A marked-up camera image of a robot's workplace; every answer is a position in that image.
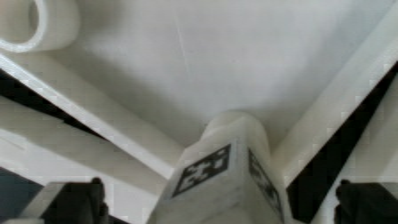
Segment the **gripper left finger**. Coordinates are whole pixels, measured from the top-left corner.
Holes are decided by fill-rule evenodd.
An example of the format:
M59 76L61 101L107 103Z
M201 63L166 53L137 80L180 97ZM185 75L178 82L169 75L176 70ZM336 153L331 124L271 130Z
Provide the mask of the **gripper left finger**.
M89 182L68 182L45 209L45 224L111 224L105 185L98 177Z

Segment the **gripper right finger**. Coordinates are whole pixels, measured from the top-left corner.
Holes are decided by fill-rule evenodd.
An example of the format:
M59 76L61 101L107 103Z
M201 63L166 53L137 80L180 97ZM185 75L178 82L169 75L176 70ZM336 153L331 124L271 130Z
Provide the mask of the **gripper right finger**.
M398 224L398 183L343 179L336 198L334 224Z

